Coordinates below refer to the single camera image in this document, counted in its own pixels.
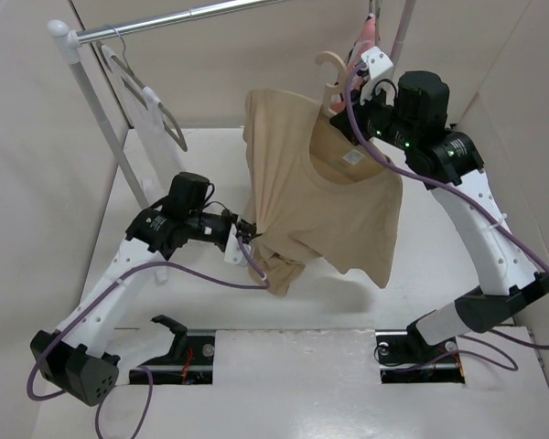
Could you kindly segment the beige t shirt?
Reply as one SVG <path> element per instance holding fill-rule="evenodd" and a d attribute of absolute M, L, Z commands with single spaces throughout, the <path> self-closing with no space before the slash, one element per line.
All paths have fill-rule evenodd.
<path fill-rule="evenodd" d="M 255 225 L 254 260 L 269 293 L 287 294 L 308 262 L 322 258 L 339 273 L 362 270 L 389 283 L 403 198 L 400 176 L 364 156 L 330 125 L 318 102 L 289 91 L 246 97 L 246 160 Z"/>

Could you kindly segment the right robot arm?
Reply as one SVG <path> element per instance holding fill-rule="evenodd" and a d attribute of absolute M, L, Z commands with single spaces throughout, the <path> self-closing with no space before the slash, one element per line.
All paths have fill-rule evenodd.
<path fill-rule="evenodd" d="M 358 63 L 331 124 L 374 161 L 422 183 L 444 209 L 479 278 L 476 288 L 411 322 L 400 348 L 416 362 L 439 345 L 497 326 L 549 294 L 549 265 L 513 236 L 470 137 L 446 126 L 449 88 L 429 71 L 376 79 Z"/>

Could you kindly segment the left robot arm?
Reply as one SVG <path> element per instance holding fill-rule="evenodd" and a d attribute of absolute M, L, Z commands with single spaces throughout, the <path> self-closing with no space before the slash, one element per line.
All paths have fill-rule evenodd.
<path fill-rule="evenodd" d="M 40 398 L 33 385 L 41 375 L 60 392 L 93 407 L 114 386 L 129 383 L 131 370 L 152 359 L 172 363 L 183 357 L 188 330 L 170 317 L 153 317 L 150 327 L 124 341 L 115 339 L 114 331 L 156 269 L 187 270 L 171 258 L 189 241 L 215 245 L 231 264 L 251 260 L 255 225 L 229 209 L 208 212 L 214 190 L 206 177 L 181 172 L 163 198 L 135 217 L 91 292 L 53 331 L 40 330 L 32 338 L 35 364 L 27 382 L 32 400 Z"/>

